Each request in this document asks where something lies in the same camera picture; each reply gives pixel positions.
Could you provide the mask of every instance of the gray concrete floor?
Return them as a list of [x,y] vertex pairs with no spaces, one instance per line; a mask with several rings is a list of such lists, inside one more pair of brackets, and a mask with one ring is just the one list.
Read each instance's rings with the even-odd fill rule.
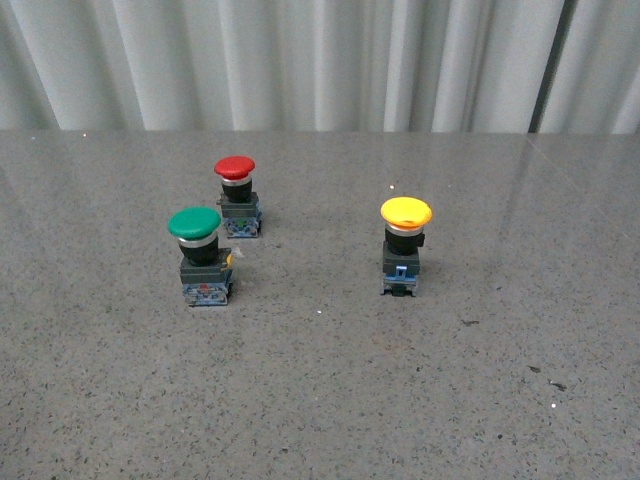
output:
[[[177,210],[264,228],[190,309]],[[0,133],[0,478],[640,477],[640,137]],[[380,205],[433,208],[380,296]]]

